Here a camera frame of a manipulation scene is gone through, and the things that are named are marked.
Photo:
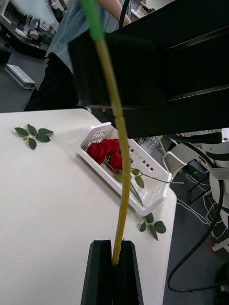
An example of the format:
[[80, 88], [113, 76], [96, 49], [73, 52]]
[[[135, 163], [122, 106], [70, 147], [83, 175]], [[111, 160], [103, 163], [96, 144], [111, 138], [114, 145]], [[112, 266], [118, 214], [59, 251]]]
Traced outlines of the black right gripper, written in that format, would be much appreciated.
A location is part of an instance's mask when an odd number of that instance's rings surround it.
[[[176, 0], [105, 39], [130, 138], [228, 127], [228, 1]], [[69, 55], [83, 106], [110, 107], [89, 33]]]

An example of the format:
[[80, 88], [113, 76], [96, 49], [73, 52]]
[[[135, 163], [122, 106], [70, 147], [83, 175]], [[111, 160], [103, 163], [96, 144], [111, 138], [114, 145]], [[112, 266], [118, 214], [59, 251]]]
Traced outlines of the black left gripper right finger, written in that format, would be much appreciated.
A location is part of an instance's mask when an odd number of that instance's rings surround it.
[[122, 241], [119, 262], [114, 267], [114, 304], [143, 303], [135, 245], [131, 241]]

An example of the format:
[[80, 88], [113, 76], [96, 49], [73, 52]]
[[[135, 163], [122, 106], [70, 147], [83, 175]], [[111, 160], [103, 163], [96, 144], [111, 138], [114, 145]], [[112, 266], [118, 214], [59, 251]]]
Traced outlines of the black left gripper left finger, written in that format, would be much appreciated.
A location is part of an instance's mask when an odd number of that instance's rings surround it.
[[95, 240], [90, 244], [84, 277], [81, 304], [111, 305], [112, 248], [110, 240]]

